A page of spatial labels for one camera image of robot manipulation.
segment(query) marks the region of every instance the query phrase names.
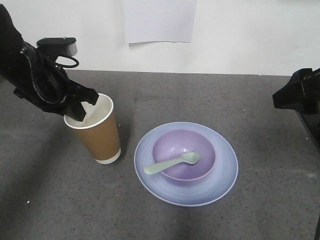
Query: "light green spoon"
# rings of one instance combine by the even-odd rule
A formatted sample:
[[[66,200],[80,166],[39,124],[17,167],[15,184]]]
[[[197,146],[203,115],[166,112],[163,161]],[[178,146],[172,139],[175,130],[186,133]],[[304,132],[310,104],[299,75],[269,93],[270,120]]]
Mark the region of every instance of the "light green spoon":
[[[167,161],[157,162],[144,167],[144,172],[146,174],[156,174],[167,168],[170,168],[176,164],[185,162],[187,164],[196,164],[200,160],[200,154],[197,152],[187,152],[183,153],[180,158],[174,158]]]

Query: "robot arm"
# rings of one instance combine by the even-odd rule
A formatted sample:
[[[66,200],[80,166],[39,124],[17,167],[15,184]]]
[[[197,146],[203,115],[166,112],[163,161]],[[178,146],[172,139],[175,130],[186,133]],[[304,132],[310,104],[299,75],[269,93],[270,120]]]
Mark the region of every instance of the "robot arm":
[[[83,121],[86,112],[81,102],[95,105],[98,93],[68,78],[63,68],[79,62],[76,39],[44,38],[37,48],[25,42],[16,30],[6,8],[0,4],[0,74],[12,83],[14,94],[28,100],[44,112],[68,115]],[[59,56],[72,59],[74,65],[56,63]]]

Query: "plate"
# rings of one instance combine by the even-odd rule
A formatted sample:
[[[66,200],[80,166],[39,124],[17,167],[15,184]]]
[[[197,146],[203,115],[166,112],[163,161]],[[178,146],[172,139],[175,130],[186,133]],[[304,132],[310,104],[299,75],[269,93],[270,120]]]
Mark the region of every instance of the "plate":
[[[211,141],[215,149],[215,163],[208,175],[185,182],[160,173],[148,175],[144,172],[145,166],[154,163],[155,142],[174,130],[191,130]],[[204,206],[221,199],[235,184],[239,169],[236,154],[227,140],[216,131],[193,122],[170,122],[149,131],[135,149],[134,167],[140,182],[150,193],[162,201],[182,207]]]

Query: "paper cup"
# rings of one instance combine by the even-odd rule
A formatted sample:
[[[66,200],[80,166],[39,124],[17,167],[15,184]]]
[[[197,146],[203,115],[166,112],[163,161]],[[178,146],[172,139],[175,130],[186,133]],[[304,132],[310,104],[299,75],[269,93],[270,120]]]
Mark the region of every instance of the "paper cup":
[[[99,93],[95,105],[86,101],[81,104],[86,111],[83,121],[64,115],[65,124],[75,131],[98,163],[114,162],[121,153],[114,102],[109,96]]]

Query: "paper sheet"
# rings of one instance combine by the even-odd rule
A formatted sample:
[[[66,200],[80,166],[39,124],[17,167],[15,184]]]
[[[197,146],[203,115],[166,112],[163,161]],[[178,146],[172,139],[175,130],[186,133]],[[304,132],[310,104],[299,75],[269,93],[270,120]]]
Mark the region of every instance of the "paper sheet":
[[[126,40],[191,42],[197,0],[124,0]]]

